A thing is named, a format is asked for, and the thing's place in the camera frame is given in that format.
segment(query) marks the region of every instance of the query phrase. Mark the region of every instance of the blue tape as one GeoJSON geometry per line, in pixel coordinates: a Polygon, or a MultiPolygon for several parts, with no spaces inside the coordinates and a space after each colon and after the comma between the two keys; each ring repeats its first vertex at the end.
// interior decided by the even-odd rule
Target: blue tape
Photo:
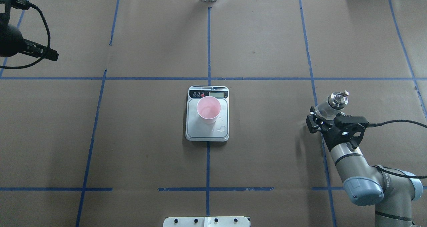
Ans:
{"type": "Polygon", "coordinates": [[[417,90],[418,99],[420,100],[421,107],[422,107],[423,112],[424,112],[424,117],[425,117],[425,119],[427,119],[426,107],[424,105],[424,101],[423,101],[423,98],[421,96],[420,89],[419,89],[418,84],[417,84],[417,80],[415,80],[415,74],[414,74],[414,71],[412,70],[412,65],[411,65],[411,62],[409,61],[409,57],[408,57],[408,53],[407,53],[406,48],[405,48],[405,44],[403,43],[403,39],[402,39],[402,36],[400,34],[398,22],[396,21],[395,11],[393,10],[392,0],[389,0],[389,5],[390,5],[390,11],[392,12],[392,16],[393,16],[393,22],[395,23],[396,32],[398,34],[399,41],[400,41],[402,49],[403,49],[403,53],[405,55],[405,59],[406,59],[406,62],[408,64],[408,67],[409,67],[409,71],[411,72],[411,76],[412,76],[412,79],[414,81],[414,85],[415,85],[416,90],[417,90]]]}
{"type": "Polygon", "coordinates": [[[211,187],[211,191],[272,191],[274,187],[211,187]]]}
{"type": "Polygon", "coordinates": [[[210,86],[210,9],[207,8],[207,85],[210,86]]]}
{"type": "Polygon", "coordinates": [[[86,171],[84,173],[83,187],[81,190],[79,210],[77,212],[76,227],[79,227],[80,225],[81,210],[83,209],[84,193],[86,191],[87,177],[89,175],[90,160],[92,158],[93,143],[95,142],[95,132],[96,132],[96,127],[98,125],[99,108],[101,106],[102,94],[104,93],[106,76],[107,76],[107,70],[104,71],[104,76],[102,77],[101,91],[99,92],[98,106],[96,108],[95,121],[93,124],[93,130],[92,130],[92,139],[90,140],[89,154],[87,156],[87,163],[86,163],[86,171]]]}
{"type": "MultiPolygon", "coordinates": [[[[7,64],[7,58],[4,59],[3,66],[6,66],[6,64],[7,64]]],[[[0,78],[3,75],[3,71],[4,71],[4,68],[0,69],[0,78]]]]}
{"type": "MultiPolygon", "coordinates": [[[[102,80],[102,77],[0,77],[3,80],[102,80]]],[[[205,77],[107,77],[106,80],[208,80],[205,77]]],[[[212,77],[210,80],[302,80],[311,81],[305,77],[212,77]]],[[[315,81],[412,81],[413,78],[322,78],[315,77],[315,81]]],[[[427,78],[415,78],[417,81],[426,81],[427,78]]]]}
{"type": "Polygon", "coordinates": [[[203,77],[108,77],[106,80],[207,80],[203,77]]]}
{"type": "Polygon", "coordinates": [[[274,187],[173,187],[158,188],[159,192],[163,191],[272,191],[274,187]]]}
{"type": "Polygon", "coordinates": [[[116,28],[117,13],[119,12],[119,3],[120,3],[120,0],[117,0],[116,11],[114,12],[113,27],[111,28],[110,46],[113,44],[114,29],[116,28]]]}
{"type": "Polygon", "coordinates": [[[21,16],[19,17],[19,20],[18,20],[18,24],[16,25],[17,29],[19,29],[19,26],[21,26],[22,19],[24,18],[24,13],[25,13],[25,10],[22,10],[21,16]]]}
{"type": "Polygon", "coordinates": [[[206,142],[206,216],[210,215],[210,142],[206,142]]]}
{"type": "Polygon", "coordinates": [[[113,188],[86,188],[85,191],[113,191],[113,188]]]}
{"type": "MultiPolygon", "coordinates": [[[[308,65],[310,66],[311,88],[313,89],[314,105],[317,106],[316,87],[314,85],[314,75],[313,75],[313,69],[311,66],[311,57],[310,57],[310,53],[308,51],[308,39],[307,39],[307,31],[305,28],[304,12],[302,9],[302,0],[299,0],[299,9],[301,12],[302,29],[303,29],[303,33],[304,33],[305,49],[307,51],[307,60],[308,60],[308,65]]],[[[326,151],[325,151],[325,145],[323,143],[323,137],[322,137],[322,150],[323,150],[323,165],[325,168],[326,183],[328,185],[329,205],[331,207],[332,223],[334,224],[334,227],[337,227],[337,219],[335,217],[334,200],[333,200],[332,191],[331,191],[331,180],[329,177],[328,162],[326,159],[326,151]]]]}
{"type": "MultiPolygon", "coordinates": [[[[330,190],[344,190],[343,187],[329,187],[330,190]]],[[[312,187],[313,191],[327,191],[328,187],[312,187]]]]}
{"type": "Polygon", "coordinates": [[[407,80],[412,80],[412,78],[313,78],[314,80],[374,80],[374,81],[407,81],[407,80]]]}
{"type": "Polygon", "coordinates": [[[81,191],[81,188],[5,187],[0,191],[81,191]]]}
{"type": "MultiPolygon", "coordinates": [[[[83,188],[0,187],[0,191],[81,191],[83,188]]],[[[113,191],[113,188],[87,188],[86,191],[113,191]]]]}
{"type": "Polygon", "coordinates": [[[159,191],[206,191],[205,187],[159,188],[159,191]]]}
{"type": "Polygon", "coordinates": [[[1,77],[3,80],[102,80],[101,77],[1,77]]]}
{"type": "Polygon", "coordinates": [[[303,77],[277,77],[277,78],[268,78],[268,77],[231,77],[231,78],[211,78],[212,80],[311,80],[311,78],[303,77]]]}

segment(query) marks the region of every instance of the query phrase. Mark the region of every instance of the white scale platform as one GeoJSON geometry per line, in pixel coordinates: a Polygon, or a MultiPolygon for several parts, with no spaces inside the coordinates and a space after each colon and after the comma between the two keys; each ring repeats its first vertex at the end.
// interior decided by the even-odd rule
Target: white scale platform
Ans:
{"type": "MultiPolygon", "coordinates": [[[[206,96],[209,92],[215,91],[216,87],[223,86],[192,86],[189,89],[194,90],[196,87],[198,92],[205,93],[206,96]]],[[[225,142],[229,139],[229,102],[227,98],[217,97],[221,103],[221,112],[218,119],[213,124],[206,124],[198,115],[196,107],[201,97],[190,97],[187,101],[186,111],[186,131],[185,137],[190,141],[211,141],[211,142],[225,142]]]]}

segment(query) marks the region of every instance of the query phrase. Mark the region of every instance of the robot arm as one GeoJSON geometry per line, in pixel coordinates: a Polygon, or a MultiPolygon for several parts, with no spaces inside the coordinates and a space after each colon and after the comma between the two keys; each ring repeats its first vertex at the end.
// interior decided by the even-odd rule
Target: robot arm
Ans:
{"type": "MultiPolygon", "coordinates": [[[[346,116],[348,92],[332,93],[326,101],[311,107],[306,123],[311,133],[323,135],[350,201],[358,206],[375,205],[376,227],[415,227],[411,201],[419,199],[419,179],[398,177],[369,166],[359,144],[369,122],[364,117],[346,116]]],[[[390,172],[413,176],[398,169],[390,172]]]]}
{"type": "Polygon", "coordinates": [[[44,19],[41,10],[36,5],[26,0],[0,0],[0,4],[5,5],[4,13],[0,13],[0,56],[7,58],[14,56],[19,52],[31,57],[39,58],[34,63],[26,66],[0,66],[0,68],[20,69],[31,67],[43,59],[49,59],[52,61],[58,60],[58,53],[50,48],[50,32],[47,27],[46,19],[44,19]],[[47,46],[42,46],[41,44],[24,39],[18,28],[9,24],[11,7],[22,10],[34,8],[40,13],[47,31],[47,46]]]}

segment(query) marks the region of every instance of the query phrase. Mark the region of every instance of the black device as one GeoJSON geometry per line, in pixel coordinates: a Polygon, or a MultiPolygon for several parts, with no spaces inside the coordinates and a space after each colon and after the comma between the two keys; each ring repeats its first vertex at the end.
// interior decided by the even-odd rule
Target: black device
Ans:
{"type": "Polygon", "coordinates": [[[0,66],[0,68],[27,68],[37,64],[43,59],[57,61],[58,53],[55,50],[50,49],[49,27],[47,26],[46,19],[44,18],[41,10],[36,5],[26,0],[0,0],[0,3],[5,5],[4,13],[0,13],[0,56],[3,58],[8,58],[19,52],[31,57],[39,58],[34,63],[25,66],[0,66]],[[22,10],[34,8],[39,12],[47,32],[47,46],[43,46],[39,43],[24,39],[18,28],[9,24],[11,7],[22,10]]]}

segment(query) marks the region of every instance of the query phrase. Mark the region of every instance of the wire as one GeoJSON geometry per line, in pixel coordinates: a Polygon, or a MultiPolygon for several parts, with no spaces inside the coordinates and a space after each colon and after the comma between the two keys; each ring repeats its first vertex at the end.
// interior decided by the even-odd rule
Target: wire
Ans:
{"type": "Polygon", "coordinates": [[[373,127],[378,127],[378,126],[382,126],[382,125],[387,125],[390,123],[396,123],[396,122],[406,122],[406,123],[411,123],[411,124],[415,124],[415,125],[419,125],[421,127],[427,128],[427,125],[423,125],[422,123],[419,122],[415,122],[412,120],[405,120],[405,119],[397,119],[397,120],[391,120],[391,121],[387,121],[384,123],[379,123],[379,124],[368,124],[368,128],[373,128],[373,127]]]}
{"type": "Polygon", "coordinates": [[[384,169],[384,168],[387,168],[387,167],[384,167],[384,168],[382,168],[380,166],[373,166],[373,167],[377,168],[378,171],[383,171],[385,173],[388,173],[388,174],[391,174],[391,175],[396,175],[396,176],[399,176],[399,177],[404,177],[404,178],[408,178],[408,179],[427,179],[427,175],[422,175],[422,176],[415,175],[415,176],[411,176],[411,175],[406,175],[406,174],[397,174],[395,172],[388,171],[388,170],[384,169]]]}
{"type": "Polygon", "coordinates": [[[29,4],[30,4],[30,7],[34,8],[35,10],[38,11],[38,13],[40,14],[41,20],[43,20],[43,24],[44,24],[44,27],[46,28],[46,33],[47,33],[47,47],[46,47],[46,49],[44,49],[43,55],[39,59],[37,59],[36,61],[34,61],[31,64],[27,64],[27,65],[19,66],[19,67],[0,66],[0,68],[4,68],[4,69],[23,69],[23,68],[28,68],[28,67],[34,66],[34,65],[38,64],[41,60],[43,60],[46,57],[46,55],[49,52],[49,50],[50,50],[50,31],[49,31],[49,27],[47,26],[46,19],[44,18],[44,15],[41,12],[40,8],[38,8],[36,5],[34,5],[32,3],[29,3],[29,4]]]}

